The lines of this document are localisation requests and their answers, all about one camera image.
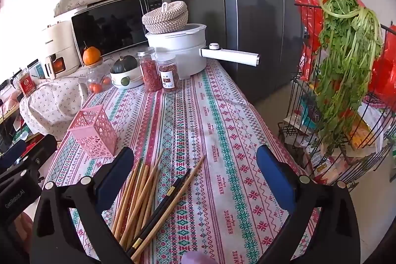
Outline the pink perforated utensil holder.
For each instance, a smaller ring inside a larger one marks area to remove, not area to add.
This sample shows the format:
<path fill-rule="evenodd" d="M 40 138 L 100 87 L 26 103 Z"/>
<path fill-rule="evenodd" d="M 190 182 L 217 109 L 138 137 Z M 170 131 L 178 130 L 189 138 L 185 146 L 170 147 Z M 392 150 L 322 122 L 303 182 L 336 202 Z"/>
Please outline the pink perforated utensil holder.
<path fill-rule="evenodd" d="M 102 104 L 78 111 L 67 132 L 89 157 L 114 156 L 117 135 Z"/>

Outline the long bamboo chopstick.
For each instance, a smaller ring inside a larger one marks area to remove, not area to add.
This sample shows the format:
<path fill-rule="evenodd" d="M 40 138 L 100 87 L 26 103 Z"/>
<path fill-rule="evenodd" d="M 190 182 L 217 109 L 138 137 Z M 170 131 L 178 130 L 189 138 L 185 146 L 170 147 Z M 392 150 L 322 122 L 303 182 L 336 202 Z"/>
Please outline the long bamboo chopstick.
<path fill-rule="evenodd" d="M 189 174 L 189 177 L 184 181 L 184 184 L 181 186 L 180 190 L 177 192 L 175 197 L 171 200 L 171 203 L 168 205 L 166 210 L 162 213 L 162 216 L 155 222 L 155 225 L 151 228 L 148 233 L 144 233 L 143 241 L 138 245 L 138 248 L 135 252 L 131 255 L 131 260 L 135 263 L 139 258 L 140 254 L 145 250 L 146 247 L 150 244 L 151 240 L 156 236 L 157 232 L 166 222 L 167 218 L 171 215 L 173 209 L 178 204 L 178 201 L 181 199 L 185 191 L 188 189 L 190 183 L 194 179 L 195 174 L 199 171 L 202 163 L 204 162 L 206 155 L 203 155 L 199 162 L 197 163 L 196 167 L 193 171 Z"/>

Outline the floral cloth cover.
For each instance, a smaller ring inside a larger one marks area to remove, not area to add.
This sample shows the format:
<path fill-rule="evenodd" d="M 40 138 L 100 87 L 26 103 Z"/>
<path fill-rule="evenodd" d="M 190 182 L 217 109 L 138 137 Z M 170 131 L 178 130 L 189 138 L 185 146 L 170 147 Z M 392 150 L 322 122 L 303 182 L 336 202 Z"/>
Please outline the floral cloth cover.
<path fill-rule="evenodd" d="M 21 100 L 20 115 L 32 133 L 53 135 L 62 141 L 88 96 L 87 85 L 81 77 L 47 80 Z"/>

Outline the red tea tin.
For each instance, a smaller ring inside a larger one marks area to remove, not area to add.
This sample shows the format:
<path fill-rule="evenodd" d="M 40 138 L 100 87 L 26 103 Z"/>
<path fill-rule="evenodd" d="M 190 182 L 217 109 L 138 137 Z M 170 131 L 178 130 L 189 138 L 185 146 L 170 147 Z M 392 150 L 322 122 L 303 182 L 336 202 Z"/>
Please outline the red tea tin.
<path fill-rule="evenodd" d="M 18 84 L 25 97 L 29 97 L 35 90 L 36 85 L 31 78 L 29 70 L 24 69 L 18 75 Z"/>

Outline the patterned tablecloth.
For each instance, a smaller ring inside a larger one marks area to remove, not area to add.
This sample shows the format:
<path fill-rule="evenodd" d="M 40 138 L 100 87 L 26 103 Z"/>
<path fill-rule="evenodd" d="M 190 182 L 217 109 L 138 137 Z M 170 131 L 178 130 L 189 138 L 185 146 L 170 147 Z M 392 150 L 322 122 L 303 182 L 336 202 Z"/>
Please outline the patterned tablecloth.
<path fill-rule="evenodd" d="M 300 168 L 218 62 L 208 61 L 179 86 L 176 93 L 112 88 L 85 102 L 104 107 L 118 147 L 158 166 L 154 204 L 176 178 L 196 171 L 140 260 L 179 263 L 184 253 L 199 251 L 218 263 L 256 263 L 288 215 L 257 166 L 257 149 L 266 145 Z"/>

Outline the clear jar with tomatoes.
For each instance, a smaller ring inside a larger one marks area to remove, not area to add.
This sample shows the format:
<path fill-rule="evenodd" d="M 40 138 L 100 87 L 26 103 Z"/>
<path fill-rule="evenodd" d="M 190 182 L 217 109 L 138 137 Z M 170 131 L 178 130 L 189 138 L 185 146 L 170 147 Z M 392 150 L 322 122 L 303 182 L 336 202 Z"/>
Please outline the clear jar with tomatoes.
<path fill-rule="evenodd" d="M 103 60 L 88 66 L 87 88 L 90 94 L 99 94 L 111 88 L 110 68 Z"/>

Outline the cream air fryer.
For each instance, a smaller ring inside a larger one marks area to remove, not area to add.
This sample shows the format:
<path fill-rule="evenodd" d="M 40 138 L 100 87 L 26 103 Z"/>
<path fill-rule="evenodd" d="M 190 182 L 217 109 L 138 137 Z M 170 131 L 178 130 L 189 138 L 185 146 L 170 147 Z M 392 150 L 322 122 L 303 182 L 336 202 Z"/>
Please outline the cream air fryer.
<path fill-rule="evenodd" d="M 42 53 L 39 57 L 45 78 L 69 76 L 80 67 L 70 21 L 49 25 L 42 32 Z"/>

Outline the white bowl with squash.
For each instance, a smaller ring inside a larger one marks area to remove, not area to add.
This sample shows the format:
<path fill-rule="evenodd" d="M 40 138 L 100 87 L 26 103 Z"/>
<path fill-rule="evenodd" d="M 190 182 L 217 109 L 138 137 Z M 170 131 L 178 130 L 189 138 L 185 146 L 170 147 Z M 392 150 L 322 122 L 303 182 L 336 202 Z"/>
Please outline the white bowl with squash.
<path fill-rule="evenodd" d="M 111 82 L 116 88 L 125 90 L 136 88 L 144 83 L 140 67 L 121 73 L 110 73 Z"/>

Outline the green kabocha squash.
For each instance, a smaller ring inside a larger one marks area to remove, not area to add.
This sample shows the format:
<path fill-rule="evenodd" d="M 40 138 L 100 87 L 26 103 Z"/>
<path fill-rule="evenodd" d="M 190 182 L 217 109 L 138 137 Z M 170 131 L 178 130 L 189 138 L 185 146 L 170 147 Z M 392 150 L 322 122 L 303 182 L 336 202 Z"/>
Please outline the green kabocha squash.
<path fill-rule="evenodd" d="M 124 72 L 129 72 L 138 67 L 138 61 L 134 56 L 120 56 L 118 60 L 115 61 L 114 65 L 111 67 L 112 74 L 120 74 Z"/>

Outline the red plastic bag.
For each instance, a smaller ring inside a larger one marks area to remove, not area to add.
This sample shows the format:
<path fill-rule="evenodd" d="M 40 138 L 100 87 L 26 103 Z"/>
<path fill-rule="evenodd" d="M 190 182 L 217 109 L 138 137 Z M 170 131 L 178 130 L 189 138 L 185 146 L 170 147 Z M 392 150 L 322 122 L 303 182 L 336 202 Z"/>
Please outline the red plastic bag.
<path fill-rule="evenodd" d="M 314 79 L 313 65 L 316 58 L 324 58 L 319 52 L 320 32 L 323 29 L 323 11 L 319 0 L 295 0 L 305 29 L 299 73 L 302 81 Z M 395 25 L 383 26 L 385 45 L 381 55 L 374 60 L 369 93 L 380 100 L 378 107 L 388 106 L 395 110 Z"/>

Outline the tall red goji jar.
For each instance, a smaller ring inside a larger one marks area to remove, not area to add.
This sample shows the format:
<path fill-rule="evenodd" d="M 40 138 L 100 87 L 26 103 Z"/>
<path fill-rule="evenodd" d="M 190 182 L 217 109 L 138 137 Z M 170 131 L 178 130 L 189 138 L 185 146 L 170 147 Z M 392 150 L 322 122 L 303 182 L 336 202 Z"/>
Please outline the tall red goji jar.
<path fill-rule="evenodd" d="M 145 91 L 149 93 L 159 91 L 162 88 L 162 82 L 158 73 L 155 49 L 148 47 L 143 51 L 139 51 L 138 61 Z"/>

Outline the short red dates jar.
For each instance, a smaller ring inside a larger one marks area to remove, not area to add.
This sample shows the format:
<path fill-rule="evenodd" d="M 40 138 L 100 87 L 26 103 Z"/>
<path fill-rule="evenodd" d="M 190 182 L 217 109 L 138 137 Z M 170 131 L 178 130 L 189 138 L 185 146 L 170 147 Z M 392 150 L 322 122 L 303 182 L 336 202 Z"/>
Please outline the short red dates jar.
<path fill-rule="evenodd" d="M 176 65 L 176 56 L 174 54 L 158 53 L 157 64 L 164 92 L 176 92 L 180 80 Z"/>

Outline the black microwave oven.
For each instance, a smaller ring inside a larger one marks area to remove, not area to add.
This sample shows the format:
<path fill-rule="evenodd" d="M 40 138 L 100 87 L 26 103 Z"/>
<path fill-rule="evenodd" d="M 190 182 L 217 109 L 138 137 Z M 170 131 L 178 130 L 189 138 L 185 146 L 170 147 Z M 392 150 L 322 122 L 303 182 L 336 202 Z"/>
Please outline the black microwave oven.
<path fill-rule="evenodd" d="M 110 0 L 77 12 L 71 23 L 79 56 L 92 46 L 106 56 L 146 43 L 142 17 L 161 5 L 162 0 Z"/>

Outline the green leafy vegetable bunch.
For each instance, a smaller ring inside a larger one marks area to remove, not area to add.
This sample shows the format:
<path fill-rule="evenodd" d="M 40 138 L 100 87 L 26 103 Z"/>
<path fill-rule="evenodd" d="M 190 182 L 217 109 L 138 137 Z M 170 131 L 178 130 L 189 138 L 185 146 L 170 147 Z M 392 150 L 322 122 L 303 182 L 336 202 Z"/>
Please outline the green leafy vegetable bunch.
<path fill-rule="evenodd" d="M 358 0 L 321 0 L 323 29 L 316 104 L 321 143 L 333 151 L 352 129 L 368 92 L 374 60 L 382 52 L 383 36 L 376 13 Z"/>

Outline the white electric pot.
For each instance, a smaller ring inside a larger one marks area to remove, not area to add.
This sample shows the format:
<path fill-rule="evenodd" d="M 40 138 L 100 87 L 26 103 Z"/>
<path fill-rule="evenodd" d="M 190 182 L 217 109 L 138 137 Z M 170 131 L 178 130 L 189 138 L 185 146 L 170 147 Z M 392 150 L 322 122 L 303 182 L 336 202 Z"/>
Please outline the white electric pot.
<path fill-rule="evenodd" d="M 204 70 L 208 58 L 254 67 L 259 65 L 259 54 L 223 49 L 218 43 L 207 44 L 205 29 L 204 24 L 186 24 L 180 31 L 147 33 L 146 38 L 148 45 L 153 47 L 158 55 L 175 55 L 178 76 L 181 80 Z"/>

